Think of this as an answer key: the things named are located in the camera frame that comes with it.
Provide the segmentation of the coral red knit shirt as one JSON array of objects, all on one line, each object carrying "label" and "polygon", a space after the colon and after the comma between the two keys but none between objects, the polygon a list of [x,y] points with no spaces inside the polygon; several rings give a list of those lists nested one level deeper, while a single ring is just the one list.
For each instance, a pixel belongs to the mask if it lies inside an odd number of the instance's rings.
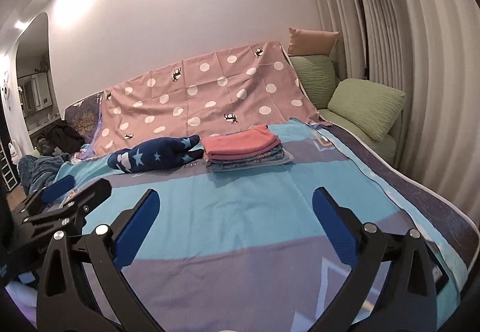
[{"label": "coral red knit shirt", "polygon": [[238,160],[254,157],[281,144],[281,140],[266,125],[251,127],[224,136],[202,139],[204,152],[213,160]]}]

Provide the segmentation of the black clothing heap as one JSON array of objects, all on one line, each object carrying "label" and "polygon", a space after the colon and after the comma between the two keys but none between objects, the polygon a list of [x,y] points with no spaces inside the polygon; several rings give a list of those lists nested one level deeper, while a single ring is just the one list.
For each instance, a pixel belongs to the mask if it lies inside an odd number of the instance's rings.
[{"label": "black clothing heap", "polygon": [[37,138],[37,150],[42,156],[52,156],[56,148],[75,153],[84,145],[85,138],[64,120],[52,122],[43,128]]}]

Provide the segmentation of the blue crumpled blanket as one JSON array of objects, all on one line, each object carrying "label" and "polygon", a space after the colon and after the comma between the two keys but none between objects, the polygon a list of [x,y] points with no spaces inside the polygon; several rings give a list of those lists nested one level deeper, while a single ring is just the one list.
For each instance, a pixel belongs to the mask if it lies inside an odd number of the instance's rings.
[{"label": "blue crumpled blanket", "polygon": [[24,189],[26,196],[30,196],[34,191],[43,189],[51,185],[59,172],[60,167],[69,162],[71,155],[62,153],[59,156],[23,156],[18,163],[20,185]]}]

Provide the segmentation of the dark patterned headboard cloth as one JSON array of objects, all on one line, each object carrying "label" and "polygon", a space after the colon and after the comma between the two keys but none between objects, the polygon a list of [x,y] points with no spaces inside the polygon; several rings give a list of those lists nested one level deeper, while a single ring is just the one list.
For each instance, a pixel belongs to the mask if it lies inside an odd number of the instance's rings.
[{"label": "dark patterned headboard cloth", "polygon": [[96,92],[66,107],[64,120],[90,144],[100,119],[102,92]]}]

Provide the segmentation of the navy fleece star garment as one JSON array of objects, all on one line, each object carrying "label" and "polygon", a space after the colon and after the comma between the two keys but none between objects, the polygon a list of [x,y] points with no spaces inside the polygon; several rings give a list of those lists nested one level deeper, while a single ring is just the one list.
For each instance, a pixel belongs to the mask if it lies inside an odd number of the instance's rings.
[{"label": "navy fleece star garment", "polygon": [[133,148],[112,153],[107,164],[112,169],[133,174],[175,169],[203,158],[203,150],[194,149],[199,143],[200,137],[197,135],[150,139]]}]

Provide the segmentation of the blue and grey bedspread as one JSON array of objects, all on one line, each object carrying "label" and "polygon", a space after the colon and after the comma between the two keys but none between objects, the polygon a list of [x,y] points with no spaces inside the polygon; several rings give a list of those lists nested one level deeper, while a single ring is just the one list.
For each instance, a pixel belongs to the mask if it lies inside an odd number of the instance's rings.
[{"label": "blue and grey bedspread", "polygon": [[291,163],[213,173],[195,161],[126,175],[98,158],[66,163],[58,176],[74,177],[77,190],[99,178],[112,185],[85,233],[146,190],[159,193],[160,213],[124,275],[167,331],[306,331],[349,273],[313,212],[318,187],[361,222],[400,235],[417,228],[432,243],[448,276],[438,300],[447,320],[479,257],[476,224],[341,127],[290,120],[272,132]]}]

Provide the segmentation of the green pillow near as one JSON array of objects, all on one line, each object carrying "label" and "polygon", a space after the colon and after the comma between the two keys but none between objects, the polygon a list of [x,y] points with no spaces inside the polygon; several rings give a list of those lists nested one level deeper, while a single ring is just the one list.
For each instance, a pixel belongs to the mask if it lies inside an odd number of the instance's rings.
[{"label": "green pillow near", "polygon": [[345,79],[334,91],[327,109],[354,123],[366,135],[381,141],[394,126],[406,101],[406,93],[380,83]]}]

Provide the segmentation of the green pillow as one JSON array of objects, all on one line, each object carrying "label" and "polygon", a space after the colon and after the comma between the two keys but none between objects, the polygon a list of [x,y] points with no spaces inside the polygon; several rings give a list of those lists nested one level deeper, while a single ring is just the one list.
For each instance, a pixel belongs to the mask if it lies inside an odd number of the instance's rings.
[{"label": "green pillow", "polygon": [[317,109],[326,109],[337,86],[330,58],[324,55],[291,56],[290,61],[312,104]]},{"label": "green pillow", "polygon": [[327,109],[354,123],[366,135],[381,141],[394,126],[406,101],[406,93],[380,83],[345,79],[334,91]]}]

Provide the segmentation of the folded floral patterned garment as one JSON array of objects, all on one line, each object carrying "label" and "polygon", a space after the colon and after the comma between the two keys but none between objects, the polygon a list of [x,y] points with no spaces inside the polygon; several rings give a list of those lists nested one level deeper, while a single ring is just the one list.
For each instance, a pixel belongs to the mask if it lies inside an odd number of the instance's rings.
[{"label": "folded floral patterned garment", "polygon": [[205,166],[209,171],[212,172],[224,172],[224,171],[238,171],[244,169],[253,169],[261,168],[268,166],[280,166],[284,164],[292,163],[294,156],[287,152],[287,150],[282,150],[279,152],[280,156],[278,158],[266,157],[261,159],[256,159],[253,161],[245,161],[242,163],[213,163],[208,161]]}]

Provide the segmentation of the pink polka dot sheet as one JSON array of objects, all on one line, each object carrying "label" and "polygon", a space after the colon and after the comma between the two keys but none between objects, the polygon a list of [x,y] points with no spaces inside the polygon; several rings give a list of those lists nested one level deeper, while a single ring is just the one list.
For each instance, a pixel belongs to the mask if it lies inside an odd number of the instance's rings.
[{"label": "pink polka dot sheet", "polygon": [[210,52],[103,92],[95,156],[158,137],[225,135],[319,114],[277,41]]}]

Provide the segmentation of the green pillow far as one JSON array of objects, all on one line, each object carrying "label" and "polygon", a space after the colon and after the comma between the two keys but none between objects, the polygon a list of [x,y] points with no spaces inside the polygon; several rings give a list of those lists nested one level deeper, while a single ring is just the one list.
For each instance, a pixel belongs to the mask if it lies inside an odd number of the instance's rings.
[{"label": "green pillow far", "polygon": [[337,86],[330,58],[324,55],[291,56],[290,61],[312,104],[317,109],[326,109]]}]

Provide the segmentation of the tan beige cushion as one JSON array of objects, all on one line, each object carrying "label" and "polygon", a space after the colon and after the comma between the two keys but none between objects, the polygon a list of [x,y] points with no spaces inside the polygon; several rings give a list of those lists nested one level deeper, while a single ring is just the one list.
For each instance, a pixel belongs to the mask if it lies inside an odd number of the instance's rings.
[{"label": "tan beige cushion", "polygon": [[329,56],[340,38],[339,31],[289,29],[288,54],[290,56]]}]

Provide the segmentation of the beige pleated curtain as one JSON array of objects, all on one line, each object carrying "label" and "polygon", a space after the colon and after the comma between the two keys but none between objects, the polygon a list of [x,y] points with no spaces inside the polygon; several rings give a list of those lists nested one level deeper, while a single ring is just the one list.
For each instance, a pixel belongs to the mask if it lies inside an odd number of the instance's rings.
[{"label": "beige pleated curtain", "polygon": [[[479,7],[476,0],[363,0],[370,78],[404,91],[394,166],[479,219]],[[341,78],[364,74],[357,0],[317,0],[339,31]]]}]

